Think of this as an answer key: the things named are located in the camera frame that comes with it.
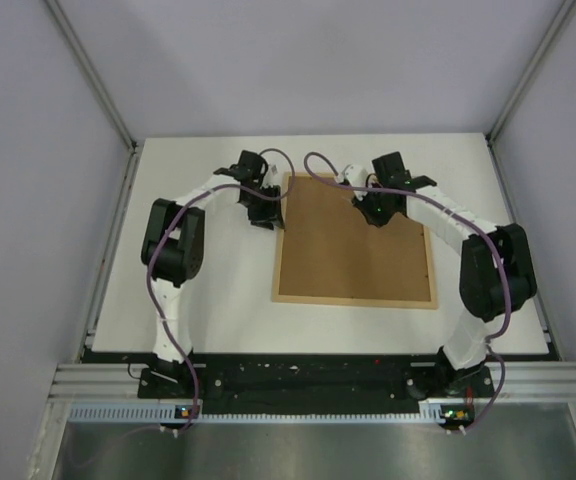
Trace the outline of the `wooden picture frame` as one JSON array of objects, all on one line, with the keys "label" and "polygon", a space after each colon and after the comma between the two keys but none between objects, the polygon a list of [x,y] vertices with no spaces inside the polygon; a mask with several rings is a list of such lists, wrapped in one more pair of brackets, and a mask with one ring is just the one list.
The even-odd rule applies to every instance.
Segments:
[{"label": "wooden picture frame", "polygon": [[431,234],[397,214],[366,223],[349,191],[286,175],[272,299],[278,303],[435,310]]}]

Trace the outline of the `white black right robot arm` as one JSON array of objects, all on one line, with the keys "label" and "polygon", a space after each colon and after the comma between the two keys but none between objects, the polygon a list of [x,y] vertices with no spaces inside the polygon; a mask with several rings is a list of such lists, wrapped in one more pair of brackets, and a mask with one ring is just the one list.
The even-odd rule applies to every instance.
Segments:
[{"label": "white black right robot arm", "polygon": [[366,222],[383,227],[397,214],[429,229],[460,257],[458,291],[463,305],[433,369],[411,373],[411,396],[460,394],[483,367],[494,339],[509,327],[513,312],[537,293],[525,230],[516,223],[484,220],[450,199],[430,177],[414,176],[400,153],[373,160],[366,170],[345,167],[338,179],[353,189],[352,204]]}]

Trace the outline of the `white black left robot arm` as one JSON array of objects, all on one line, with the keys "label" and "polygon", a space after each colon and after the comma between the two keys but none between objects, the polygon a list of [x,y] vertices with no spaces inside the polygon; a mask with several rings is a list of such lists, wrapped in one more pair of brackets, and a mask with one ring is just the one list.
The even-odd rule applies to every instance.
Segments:
[{"label": "white black left robot arm", "polygon": [[274,181],[277,168],[265,155],[244,150],[236,163],[216,169],[199,187],[172,200],[159,198],[151,206],[140,259],[146,267],[146,288],[156,314],[153,353],[163,365],[160,384],[173,396],[192,390],[198,397],[199,378],[190,354],[190,315],[182,305],[190,296],[188,283],[204,261],[207,220],[231,204],[243,206],[249,223],[270,231],[285,228],[281,201],[291,190]]}]

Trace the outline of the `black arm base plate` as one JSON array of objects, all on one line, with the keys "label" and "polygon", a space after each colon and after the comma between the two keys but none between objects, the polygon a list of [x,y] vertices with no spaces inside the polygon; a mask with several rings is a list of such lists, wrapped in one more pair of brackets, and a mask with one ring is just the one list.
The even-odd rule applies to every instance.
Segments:
[{"label": "black arm base plate", "polygon": [[492,396],[490,371],[483,365],[454,373],[437,354],[253,354],[196,353],[188,364],[149,361],[148,372],[164,381],[159,398],[193,393],[190,373],[198,378],[199,398],[242,400],[264,406],[316,398],[356,399],[384,394],[389,400],[429,397],[484,399]]}]

